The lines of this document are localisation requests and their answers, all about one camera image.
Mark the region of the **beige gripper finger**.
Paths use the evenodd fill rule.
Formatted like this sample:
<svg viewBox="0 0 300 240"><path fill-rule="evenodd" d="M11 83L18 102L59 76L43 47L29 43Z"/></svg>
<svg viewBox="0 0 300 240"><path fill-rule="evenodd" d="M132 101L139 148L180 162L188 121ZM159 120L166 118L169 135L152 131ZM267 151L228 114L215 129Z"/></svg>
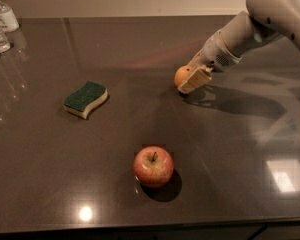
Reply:
<svg viewBox="0 0 300 240"><path fill-rule="evenodd" d="M201 67L203 62L201 60L201 52L198 51L194 57L188 62L188 66L191 68Z"/></svg>
<svg viewBox="0 0 300 240"><path fill-rule="evenodd" d="M192 68L187 78L182 81L177 89L183 94L189 94L210 82L211 79L211 71L206 66Z"/></svg>

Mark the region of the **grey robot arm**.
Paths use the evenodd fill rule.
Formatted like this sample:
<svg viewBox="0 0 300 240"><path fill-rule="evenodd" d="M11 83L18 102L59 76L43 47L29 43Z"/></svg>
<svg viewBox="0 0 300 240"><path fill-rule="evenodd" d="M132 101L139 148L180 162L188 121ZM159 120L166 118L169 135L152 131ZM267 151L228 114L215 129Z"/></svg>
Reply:
<svg viewBox="0 0 300 240"><path fill-rule="evenodd" d="M186 65L187 75L177 88L188 94L212 79L212 72L224 72L242 56L274 40L286 37L300 51L300 0L246 0L240 12L217 30Z"/></svg>

